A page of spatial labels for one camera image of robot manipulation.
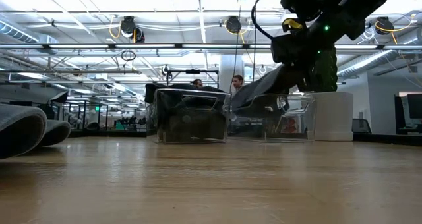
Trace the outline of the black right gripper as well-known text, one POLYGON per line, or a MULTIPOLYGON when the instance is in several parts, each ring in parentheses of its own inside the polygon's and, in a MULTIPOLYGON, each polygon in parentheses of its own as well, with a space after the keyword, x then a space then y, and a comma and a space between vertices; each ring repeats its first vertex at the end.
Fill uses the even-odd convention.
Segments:
MULTIPOLYGON (((282 30, 286 33, 271 39, 270 50, 275 63, 295 63, 314 59, 326 49, 332 49, 332 43, 320 36, 311 34, 306 24, 283 22, 282 30)), ((282 65, 273 83, 273 92, 281 93, 303 82, 305 70, 294 65, 282 65)))

